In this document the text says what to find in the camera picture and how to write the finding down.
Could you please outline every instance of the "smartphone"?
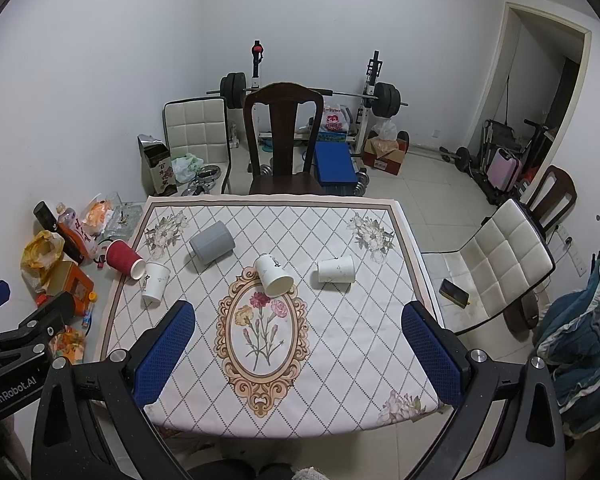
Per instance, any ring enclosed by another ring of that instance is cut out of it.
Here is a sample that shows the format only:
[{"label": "smartphone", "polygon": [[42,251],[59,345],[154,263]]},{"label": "smartphone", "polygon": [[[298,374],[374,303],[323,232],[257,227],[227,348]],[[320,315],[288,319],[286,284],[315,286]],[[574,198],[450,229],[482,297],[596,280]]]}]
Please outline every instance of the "smartphone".
[{"label": "smartphone", "polygon": [[443,280],[440,285],[440,294],[457,306],[464,308],[469,303],[469,293],[454,285],[449,280]]}]

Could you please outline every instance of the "door frame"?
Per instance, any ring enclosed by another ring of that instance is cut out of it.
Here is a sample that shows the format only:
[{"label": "door frame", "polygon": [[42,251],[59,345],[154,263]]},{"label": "door frame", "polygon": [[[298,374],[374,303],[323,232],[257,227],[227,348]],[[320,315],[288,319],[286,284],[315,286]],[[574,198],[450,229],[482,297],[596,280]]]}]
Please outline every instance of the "door frame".
[{"label": "door frame", "polygon": [[500,23],[500,35],[498,37],[498,44],[496,46],[496,52],[493,56],[493,61],[491,63],[491,69],[489,70],[489,75],[487,78],[487,82],[484,86],[484,91],[482,92],[482,97],[480,98],[480,104],[478,105],[478,109],[475,112],[474,119],[471,123],[471,128],[467,132],[464,137],[464,146],[468,146],[471,141],[474,133],[478,127],[478,122],[484,110],[488,95],[491,91],[491,86],[493,85],[493,79],[496,73],[496,69],[498,64],[500,63],[500,55],[502,53],[502,47],[504,44],[505,32],[507,30],[507,25],[509,24],[509,17],[514,10],[523,10],[524,12],[529,12],[530,14],[536,14],[538,16],[542,16],[543,18],[547,18],[549,20],[553,20],[554,22],[560,23],[562,25],[566,25],[584,35],[584,44],[582,46],[582,59],[580,60],[580,71],[578,72],[578,77],[576,79],[576,85],[573,89],[573,95],[571,96],[571,101],[569,102],[569,106],[564,115],[564,119],[562,120],[562,124],[558,129],[558,132],[555,134],[555,140],[552,144],[549,152],[546,154],[544,161],[542,162],[538,173],[534,177],[533,181],[525,191],[523,198],[530,196],[531,193],[534,192],[542,175],[551,164],[555,153],[558,151],[562,139],[564,138],[564,134],[569,128],[569,124],[571,123],[571,118],[573,117],[573,113],[578,105],[578,101],[580,99],[580,93],[582,92],[582,85],[584,84],[584,78],[587,73],[587,66],[589,65],[589,55],[591,51],[591,31],[588,28],[585,28],[577,23],[574,23],[570,20],[567,20],[561,16],[557,16],[556,14],[551,14],[550,12],[545,12],[544,10],[536,9],[534,7],[524,6],[521,4],[517,4],[514,2],[505,2],[504,12],[502,14],[502,21]]}]

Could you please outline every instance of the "white patterned tablecloth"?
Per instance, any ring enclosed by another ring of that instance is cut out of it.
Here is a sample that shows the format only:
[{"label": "white patterned tablecloth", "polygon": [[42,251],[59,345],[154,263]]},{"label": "white patterned tablecloth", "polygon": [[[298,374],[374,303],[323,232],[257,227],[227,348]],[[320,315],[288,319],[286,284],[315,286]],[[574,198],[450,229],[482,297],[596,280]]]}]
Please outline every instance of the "white patterned tablecloth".
[{"label": "white patterned tablecloth", "polygon": [[[204,266],[187,240],[216,221],[231,231],[236,247]],[[154,424],[224,436],[306,437],[376,428],[438,409],[400,329],[411,300],[442,318],[397,202],[150,198],[130,244],[168,266],[170,280],[160,305],[144,304],[141,283],[114,282],[98,357],[130,348],[176,300],[189,301],[196,314],[178,365],[158,401],[145,407]],[[253,269],[265,253],[294,277],[294,288],[281,298],[264,294]],[[354,259],[356,282],[318,283],[316,262],[346,255]]]}]

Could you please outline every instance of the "paper cup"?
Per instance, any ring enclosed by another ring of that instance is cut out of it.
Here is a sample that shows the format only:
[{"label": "paper cup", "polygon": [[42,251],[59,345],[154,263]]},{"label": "paper cup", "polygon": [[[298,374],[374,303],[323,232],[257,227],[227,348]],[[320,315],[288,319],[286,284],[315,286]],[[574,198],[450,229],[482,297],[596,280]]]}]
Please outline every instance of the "paper cup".
[{"label": "paper cup", "polygon": [[222,222],[216,222],[204,231],[192,236],[189,245],[198,259],[204,264],[210,264],[216,258],[227,254],[235,248],[234,237]]},{"label": "paper cup", "polygon": [[169,281],[170,270],[163,264],[148,262],[142,283],[142,298],[147,301],[162,301],[164,289]]},{"label": "paper cup", "polygon": [[122,240],[115,240],[109,245],[105,260],[109,267],[119,270],[125,276],[131,276],[134,280],[144,276],[146,262]]},{"label": "paper cup", "polygon": [[318,262],[320,283],[353,283],[356,281],[356,267],[351,256]]},{"label": "paper cup", "polygon": [[285,269],[280,267],[273,256],[263,254],[256,260],[256,272],[260,277],[264,293],[270,298],[277,298],[291,290],[294,279]]}]

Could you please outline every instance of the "doorway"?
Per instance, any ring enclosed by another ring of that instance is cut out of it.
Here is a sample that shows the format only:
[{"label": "doorway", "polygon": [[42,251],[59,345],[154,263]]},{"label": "doorway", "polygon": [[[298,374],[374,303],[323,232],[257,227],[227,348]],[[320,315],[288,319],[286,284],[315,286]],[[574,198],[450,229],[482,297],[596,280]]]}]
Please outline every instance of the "doorway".
[{"label": "doorway", "polygon": [[506,3],[490,76],[465,145],[480,153],[486,121],[506,125],[520,152],[518,183],[535,189],[564,137],[589,60],[590,32]]}]

